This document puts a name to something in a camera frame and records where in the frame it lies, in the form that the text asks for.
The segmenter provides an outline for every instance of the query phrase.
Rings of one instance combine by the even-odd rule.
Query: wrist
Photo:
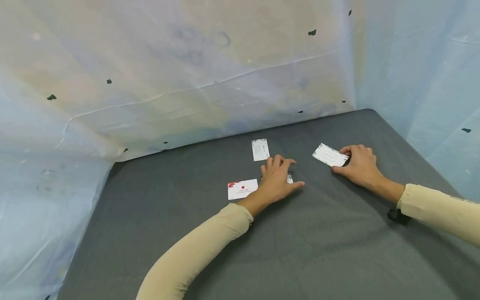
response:
[[[237,202],[237,205],[245,207],[254,218],[270,204],[271,202],[268,201],[268,198],[258,193],[258,191],[252,192],[246,198]]]
[[[388,184],[389,181],[390,180],[387,177],[379,175],[375,179],[364,184],[363,187],[371,192],[378,193]]]
[[[381,176],[381,178],[375,180],[367,189],[397,205],[403,195],[405,185]]]

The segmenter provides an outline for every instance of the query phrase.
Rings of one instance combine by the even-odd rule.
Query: hand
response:
[[[377,168],[377,157],[371,148],[364,145],[351,145],[343,147],[340,153],[351,156],[346,167],[332,167],[336,174],[347,177],[375,194],[384,197],[395,205],[400,200],[405,186],[389,180]]]
[[[297,162],[293,159],[285,159],[281,155],[275,158],[269,157],[266,166],[261,166],[262,182],[258,189],[246,198],[237,202],[237,205],[244,206],[253,217],[256,217],[270,204],[282,200],[293,191],[305,185],[303,181],[294,183],[287,182],[288,168]]]
[[[293,191],[305,185],[303,181],[294,183],[287,182],[288,168],[297,162],[293,159],[285,159],[281,155],[275,155],[275,158],[269,157],[267,165],[260,167],[262,171],[262,182],[257,189],[258,194],[271,204],[282,200],[290,195]]]
[[[351,182],[371,190],[384,179],[377,168],[377,157],[371,148],[364,145],[350,145],[343,147],[340,153],[351,156],[346,167],[332,167],[335,174],[347,177]]]

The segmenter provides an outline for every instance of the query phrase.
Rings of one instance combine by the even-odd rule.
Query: cream knit sleeve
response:
[[[406,216],[480,247],[480,204],[407,184],[397,208]]]
[[[197,275],[232,240],[247,232],[253,217],[243,206],[229,204],[187,234],[148,271],[137,300],[179,300]]]

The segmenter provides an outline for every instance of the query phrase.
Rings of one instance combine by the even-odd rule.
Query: business card with red flower design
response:
[[[257,179],[250,179],[244,181],[236,181],[228,183],[228,199],[240,199],[245,198],[251,192],[258,189]]]

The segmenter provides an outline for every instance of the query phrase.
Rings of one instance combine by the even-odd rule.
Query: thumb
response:
[[[337,167],[337,166],[332,167],[332,172],[334,172],[335,174],[340,174],[345,176],[346,171],[347,170],[345,169],[345,167]]]
[[[298,190],[299,188],[303,187],[304,185],[305,185],[305,182],[303,182],[303,181],[297,181],[297,182],[294,182],[294,183],[290,183],[289,184],[290,191],[293,192],[295,190]]]

